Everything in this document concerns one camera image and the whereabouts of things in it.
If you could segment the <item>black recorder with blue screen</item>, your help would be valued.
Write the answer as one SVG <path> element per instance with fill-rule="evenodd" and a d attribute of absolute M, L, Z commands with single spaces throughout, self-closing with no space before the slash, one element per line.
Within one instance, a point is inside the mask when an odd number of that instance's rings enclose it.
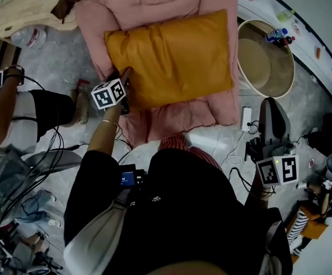
<path fill-rule="evenodd" d="M 125 188 L 138 187 L 142 184 L 147 172 L 137 169 L 135 164 L 121 165 L 121 186 Z"/>

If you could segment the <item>white low ledge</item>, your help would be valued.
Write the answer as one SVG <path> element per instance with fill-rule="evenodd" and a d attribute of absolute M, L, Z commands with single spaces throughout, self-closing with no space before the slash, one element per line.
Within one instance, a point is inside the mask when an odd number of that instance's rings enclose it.
<path fill-rule="evenodd" d="M 295 14 L 286 22 L 276 15 L 284 10 Z M 286 28 L 296 40 L 290 46 L 293 54 L 322 83 L 332 95 L 332 0 L 238 0 L 240 18 L 259 19 L 275 28 Z M 301 36 L 291 24 L 299 23 Z M 321 57 L 315 57 L 315 47 L 321 48 Z"/>

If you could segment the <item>green drink bottle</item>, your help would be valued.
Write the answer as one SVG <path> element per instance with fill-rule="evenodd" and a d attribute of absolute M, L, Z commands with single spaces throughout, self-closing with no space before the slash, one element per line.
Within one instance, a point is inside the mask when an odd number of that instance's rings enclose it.
<path fill-rule="evenodd" d="M 286 22 L 295 14 L 294 10 L 284 10 L 276 15 L 279 22 Z"/>

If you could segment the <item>person's black t-shirt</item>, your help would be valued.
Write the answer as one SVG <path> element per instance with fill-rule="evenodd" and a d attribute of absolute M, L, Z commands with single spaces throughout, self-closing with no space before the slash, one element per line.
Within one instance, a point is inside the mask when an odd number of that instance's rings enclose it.
<path fill-rule="evenodd" d="M 64 216 L 64 260 L 72 275 L 221 272 L 292 275 L 278 209 L 244 207 L 222 171 L 167 148 L 124 204 L 120 165 L 88 151 Z"/>

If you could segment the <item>round beige side table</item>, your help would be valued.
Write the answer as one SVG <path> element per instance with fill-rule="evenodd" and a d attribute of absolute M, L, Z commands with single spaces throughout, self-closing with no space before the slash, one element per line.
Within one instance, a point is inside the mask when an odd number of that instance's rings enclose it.
<path fill-rule="evenodd" d="M 238 27 L 238 69 L 240 82 L 263 97 L 281 98 L 291 89 L 295 77 L 293 54 L 288 46 L 278 47 L 265 36 L 275 28 L 251 19 Z"/>

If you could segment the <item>brown cloth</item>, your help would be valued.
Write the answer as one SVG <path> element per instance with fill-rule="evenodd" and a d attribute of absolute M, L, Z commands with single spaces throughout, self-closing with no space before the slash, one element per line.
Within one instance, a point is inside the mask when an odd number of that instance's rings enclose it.
<path fill-rule="evenodd" d="M 81 0 L 59 0 L 50 13 L 64 24 L 65 17 L 70 13 L 74 4 L 79 1 Z"/>

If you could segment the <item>light wooden table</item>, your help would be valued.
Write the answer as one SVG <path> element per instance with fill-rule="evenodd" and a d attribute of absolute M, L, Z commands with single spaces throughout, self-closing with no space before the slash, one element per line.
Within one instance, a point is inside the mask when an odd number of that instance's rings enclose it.
<path fill-rule="evenodd" d="M 0 2 L 0 38 L 5 40 L 14 32 L 30 25 L 45 25 L 68 31 L 77 27 L 72 10 L 61 22 L 51 10 L 58 0 L 3 0 Z"/>

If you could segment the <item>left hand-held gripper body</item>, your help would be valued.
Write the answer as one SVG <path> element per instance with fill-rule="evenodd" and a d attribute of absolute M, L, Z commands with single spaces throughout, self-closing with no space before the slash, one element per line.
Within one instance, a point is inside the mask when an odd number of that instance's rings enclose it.
<path fill-rule="evenodd" d="M 130 111 L 126 92 L 128 83 L 129 79 L 127 78 L 124 81 L 125 86 L 123 86 L 121 79 L 117 78 L 95 86 L 91 95 L 97 109 L 106 111 L 110 107 L 121 104 L 121 114 L 127 115 Z"/>

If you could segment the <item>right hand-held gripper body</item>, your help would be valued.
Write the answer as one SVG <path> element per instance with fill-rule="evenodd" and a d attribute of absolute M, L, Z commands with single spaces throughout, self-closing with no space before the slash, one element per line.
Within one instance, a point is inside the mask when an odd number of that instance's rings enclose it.
<path fill-rule="evenodd" d="M 256 137 L 246 143 L 245 157 L 255 163 L 264 186 L 287 185 L 299 178 L 299 156 L 289 140 L 265 145 Z"/>

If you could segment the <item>person's right forearm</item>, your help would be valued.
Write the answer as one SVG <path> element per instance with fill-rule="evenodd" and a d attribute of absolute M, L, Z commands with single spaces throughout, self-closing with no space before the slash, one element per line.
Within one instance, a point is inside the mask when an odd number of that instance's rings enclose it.
<path fill-rule="evenodd" d="M 271 187 L 264 187 L 258 174 L 254 176 L 244 206 L 250 210 L 263 210 L 268 208 L 268 201 L 272 195 Z"/>

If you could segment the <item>orange pillow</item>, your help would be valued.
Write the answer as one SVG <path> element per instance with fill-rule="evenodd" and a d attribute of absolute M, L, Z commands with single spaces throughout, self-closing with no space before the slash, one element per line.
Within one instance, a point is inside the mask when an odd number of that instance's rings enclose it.
<path fill-rule="evenodd" d="M 128 31 L 107 31 L 114 67 L 129 75 L 134 110 L 181 103 L 234 87 L 227 12 L 174 19 Z"/>

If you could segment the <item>large clear water bottle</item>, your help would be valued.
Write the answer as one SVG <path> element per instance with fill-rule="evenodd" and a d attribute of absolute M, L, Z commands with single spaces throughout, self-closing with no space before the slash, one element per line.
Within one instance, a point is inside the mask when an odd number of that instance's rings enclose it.
<path fill-rule="evenodd" d="M 47 32 L 43 26 L 27 26 L 19 29 L 10 36 L 13 45 L 21 49 L 40 49 L 47 39 Z"/>

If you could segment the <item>white power strip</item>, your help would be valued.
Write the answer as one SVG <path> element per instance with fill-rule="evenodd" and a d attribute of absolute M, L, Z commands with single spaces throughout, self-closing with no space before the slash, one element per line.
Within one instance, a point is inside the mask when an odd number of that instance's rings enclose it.
<path fill-rule="evenodd" d="M 250 130 L 249 123 L 251 122 L 252 109 L 250 107 L 242 108 L 242 117 L 241 117 L 241 130 L 247 132 Z"/>

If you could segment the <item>person's left forearm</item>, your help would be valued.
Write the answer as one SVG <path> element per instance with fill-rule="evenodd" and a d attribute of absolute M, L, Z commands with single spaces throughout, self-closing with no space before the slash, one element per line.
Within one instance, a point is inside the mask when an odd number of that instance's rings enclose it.
<path fill-rule="evenodd" d="M 110 107 L 105 111 L 89 142 L 87 151 L 112 154 L 120 115 L 121 104 Z"/>

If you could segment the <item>blue label drink bottle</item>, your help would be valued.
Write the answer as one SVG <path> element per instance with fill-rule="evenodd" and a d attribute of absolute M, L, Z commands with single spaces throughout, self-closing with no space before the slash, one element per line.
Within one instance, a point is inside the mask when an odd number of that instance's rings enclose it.
<path fill-rule="evenodd" d="M 272 32 L 266 34 L 265 39 L 267 42 L 273 43 L 281 38 L 284 38 L 287 33 L 288 33 L 288 31 L 286 28 L 275 29 Z"/>

